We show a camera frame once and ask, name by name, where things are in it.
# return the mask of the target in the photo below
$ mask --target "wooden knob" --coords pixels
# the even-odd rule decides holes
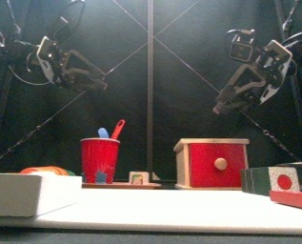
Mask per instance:
[[[219,171],[225,171],[227,169],[227,160],[223,157],[219,157],[215,162],[214,166]]]

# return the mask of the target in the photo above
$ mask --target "white table surface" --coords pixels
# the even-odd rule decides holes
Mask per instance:
[[[85,189],[78,203],[0,226],[147,232],[302,234],[302,209],[241,191]]]

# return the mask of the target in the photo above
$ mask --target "red drawer front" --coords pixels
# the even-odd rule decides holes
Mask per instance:
[[[238,144],[190,144],[190,186],[241,187],[239,170],[246,168],[245,145]],[[227,160],[227,168],[215,168],[217,158]]]

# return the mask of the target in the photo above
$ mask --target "metal rod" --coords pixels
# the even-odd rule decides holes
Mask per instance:
[[[154,2],[149,0],[149,99],[147,99],[147,171],[150,173],[150,178],[153,180],[153,55],[154,55],[154,46],[153,46],[153,37],[154,37]]]

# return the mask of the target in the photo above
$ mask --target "lid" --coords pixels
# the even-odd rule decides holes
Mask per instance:
[[[182,138],[174,147],[174,151],[181,151],[183,144],[191,143],[213,143],[213,144],[249,144],[249,139],[234,138]]]

